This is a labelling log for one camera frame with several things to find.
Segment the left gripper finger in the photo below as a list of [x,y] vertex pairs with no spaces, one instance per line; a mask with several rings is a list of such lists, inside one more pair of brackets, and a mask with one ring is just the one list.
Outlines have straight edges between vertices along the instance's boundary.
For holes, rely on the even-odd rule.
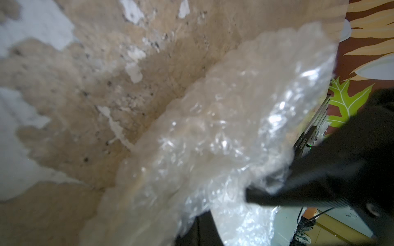
[[199,245],[199,218],[196,217],[188,232],[178,236],[175,246],[198,246]]
[[211,211],[198,217],[199,246],[224,246]]

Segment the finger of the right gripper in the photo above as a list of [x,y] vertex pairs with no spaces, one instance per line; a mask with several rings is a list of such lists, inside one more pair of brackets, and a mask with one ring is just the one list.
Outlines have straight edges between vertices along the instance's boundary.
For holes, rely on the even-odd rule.
[[307,172],[272,173],[245,189],[245,201],[259,206],[307,206],[301,187],[308,183]]

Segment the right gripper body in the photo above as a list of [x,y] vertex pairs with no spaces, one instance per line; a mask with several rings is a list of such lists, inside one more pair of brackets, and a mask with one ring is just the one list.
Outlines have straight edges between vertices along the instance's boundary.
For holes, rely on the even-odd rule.
[[394,91],[375,92],[365,108],[296,161],[286,205],[352,207],[380,240],[394,237]]

